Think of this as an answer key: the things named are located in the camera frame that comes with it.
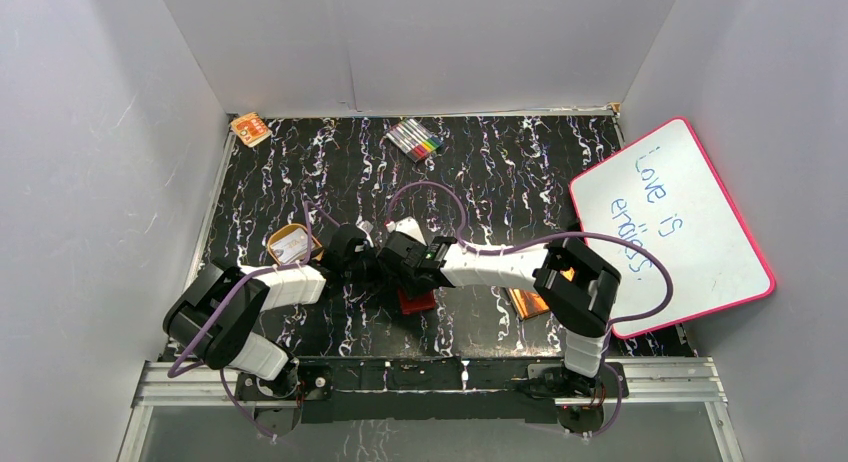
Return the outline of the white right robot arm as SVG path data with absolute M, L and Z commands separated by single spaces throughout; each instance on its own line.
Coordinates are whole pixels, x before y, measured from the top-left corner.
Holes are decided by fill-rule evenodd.
M 462 245 L 439 236 L 425 244 L 395 231 L 377 251 L 380 268 L 403 293 L 491 286 L 537 294 L 565 328 L 565 387 L 590 395 L 603 381 L 600 367 L 620 272 L 579 237 L 531 245 Z

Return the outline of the red leather card holder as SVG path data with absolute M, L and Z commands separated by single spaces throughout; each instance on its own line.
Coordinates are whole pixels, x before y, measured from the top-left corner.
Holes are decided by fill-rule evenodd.
M 400 310 L 403 315 L 412 315 L 429 310 L 434 310 L 437 307 L 437 302 L 432 291 L 418 296 L 408 296 L 406 292 L 399 288 L 397 290 Z

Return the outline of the yellow oval tray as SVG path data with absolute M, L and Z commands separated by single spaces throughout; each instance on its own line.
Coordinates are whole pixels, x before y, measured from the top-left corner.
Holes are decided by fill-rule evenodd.
M 292 223 L 273 233 L 266 250 L 277 265 L 303 264 L 320 260 L 324 247 L 307 227 Z

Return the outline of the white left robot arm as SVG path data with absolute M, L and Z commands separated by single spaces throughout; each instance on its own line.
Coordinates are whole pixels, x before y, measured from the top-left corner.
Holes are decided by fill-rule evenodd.
M 290 396 L 299 382 L 293 356 L 253 331 L 260 315 L 329 300 L 347 285 L 379 277 L 374 244 L 355 225 L 340 225 L 313 251 L 316 260 L 282 268 L 213 260 L 166 313 L 164 332 L 209 368 L 252 374 L 271 396 Z

